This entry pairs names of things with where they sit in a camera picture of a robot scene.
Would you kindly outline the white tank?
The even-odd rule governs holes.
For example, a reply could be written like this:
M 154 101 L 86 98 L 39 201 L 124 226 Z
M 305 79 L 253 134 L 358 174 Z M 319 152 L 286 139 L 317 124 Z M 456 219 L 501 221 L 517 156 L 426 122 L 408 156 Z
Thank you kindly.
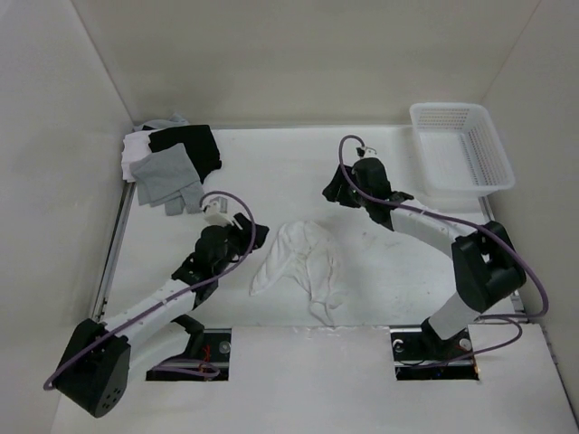
M 257 296 L 289 278 L 308 294 L 308 312 L 324 326 L 335 324 L 332 312 L 348 290 L 340 284 L 343 258 L 337 239 L 313 221 L 289 222 L 277 232 L 265 260 L 252 279 Z
M 141 130 L 126 135 L 123 139 L 123 151 L 121 153 L 122 179 L 133 182 L 134 178 L 130 171 L 130 165 L 144 159 L 151 153 L 149 147 L 150 130 Z

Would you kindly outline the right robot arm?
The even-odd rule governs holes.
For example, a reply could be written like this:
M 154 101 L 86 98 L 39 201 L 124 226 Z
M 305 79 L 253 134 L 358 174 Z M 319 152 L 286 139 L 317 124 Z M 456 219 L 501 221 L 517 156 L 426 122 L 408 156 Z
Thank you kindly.
M 443 356 L 462 330 L 527 281 L 523 268 L 504 250 L 512 243 L 500 223 L 471 228 L 434 218 L 433 210 L 412 195 L 392 189 L 376 157 L 338 167 L 322 195 L 331 203 L 363 208 L 373 222 L 451 259 L 455 292 L 421 324 L 419 344 L 430 357 Z

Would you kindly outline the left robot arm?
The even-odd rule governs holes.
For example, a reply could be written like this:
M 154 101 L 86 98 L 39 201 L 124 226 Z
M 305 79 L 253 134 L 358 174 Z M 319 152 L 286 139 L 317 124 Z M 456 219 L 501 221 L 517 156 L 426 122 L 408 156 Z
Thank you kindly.
M 203 350 L 203 326 L 189 313 L 218 287 L 219 279 L 266 241 L 270 229 L 238 212 L 233 220 L 205 227 L 194 250 L 151 296 L 72 332 L 56 371 L 43 386 L 57 390 L 92 417 L 108 414 L 128 383 L 167 359 L 194 360 Z

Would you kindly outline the folded black tank top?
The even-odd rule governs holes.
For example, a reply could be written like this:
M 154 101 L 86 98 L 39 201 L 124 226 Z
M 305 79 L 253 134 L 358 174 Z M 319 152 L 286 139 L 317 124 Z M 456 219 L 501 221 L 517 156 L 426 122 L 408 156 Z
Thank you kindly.
M 149 148 L 153 153 L 177 144 L 184 145 L 201 183 L 213 171 L 222 168 L 221 154 L 208 125 L 169 127 L 149 135 Z

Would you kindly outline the folded grey tank top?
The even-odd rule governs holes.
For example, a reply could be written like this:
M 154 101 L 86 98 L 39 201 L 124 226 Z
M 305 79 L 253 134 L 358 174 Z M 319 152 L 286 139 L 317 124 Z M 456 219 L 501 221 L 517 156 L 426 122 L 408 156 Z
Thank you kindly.
M 199 213 L 204 189 L 185 145 L 178 143 L 129 165 L 138 187 L 138 204 L 165 205 L 166 215 Z

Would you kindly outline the folded white tank top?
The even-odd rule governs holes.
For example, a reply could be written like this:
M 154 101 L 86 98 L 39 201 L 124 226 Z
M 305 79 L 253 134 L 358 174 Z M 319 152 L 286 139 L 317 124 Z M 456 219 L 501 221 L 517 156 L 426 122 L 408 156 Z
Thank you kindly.
M 126 135 L 123 139 L 123 151 L 121 153 L 122 179 L 133 182 L 134 178 L 130 171 L 130 165 L 144 159 L 151 153 L 149 147 L 150 130 L 141 130 Z

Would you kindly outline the white plastic basket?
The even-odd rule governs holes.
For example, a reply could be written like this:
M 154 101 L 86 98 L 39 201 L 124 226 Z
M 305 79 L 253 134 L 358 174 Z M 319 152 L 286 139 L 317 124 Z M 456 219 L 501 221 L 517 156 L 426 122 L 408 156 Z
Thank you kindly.
M 481 105 L 423 102 L 409 109 L 426 193 L 479 198 L 516 182 L 489 112 Z

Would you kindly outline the light grey folded top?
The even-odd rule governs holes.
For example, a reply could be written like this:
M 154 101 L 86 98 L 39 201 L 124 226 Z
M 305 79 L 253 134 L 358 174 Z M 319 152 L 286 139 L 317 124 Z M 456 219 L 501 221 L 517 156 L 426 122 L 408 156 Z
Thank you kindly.
M 188 125 L 189 121 L 186 118 L 182 117 L 178 113 L 174 113 L 171 117 L 166 119 L 151 119 L 140 125 L 136 125 L 133 127 L 133 131 L 138 132 L 142 130 L 156 130 L 169 127 L 183 127 Z

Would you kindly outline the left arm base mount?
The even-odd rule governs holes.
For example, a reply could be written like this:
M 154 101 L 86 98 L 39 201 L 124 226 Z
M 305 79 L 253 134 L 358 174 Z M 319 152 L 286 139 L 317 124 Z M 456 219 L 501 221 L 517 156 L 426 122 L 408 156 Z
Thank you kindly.
M 231 329 L 206 329 L 199 321 L 183 315 L 173 320 L 188 335 L 185 349 L 151 369 L 147 382 L 227 382 L 232 351 Z

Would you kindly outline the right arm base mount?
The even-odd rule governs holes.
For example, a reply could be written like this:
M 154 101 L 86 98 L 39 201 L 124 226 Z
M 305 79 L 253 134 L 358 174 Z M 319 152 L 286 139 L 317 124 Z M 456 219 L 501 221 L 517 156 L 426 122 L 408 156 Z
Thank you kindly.
M 479 379 L 467 328 L 441 340 L 422 325 L 390 328 L 394 375 L 398 381 L 477 381 Z

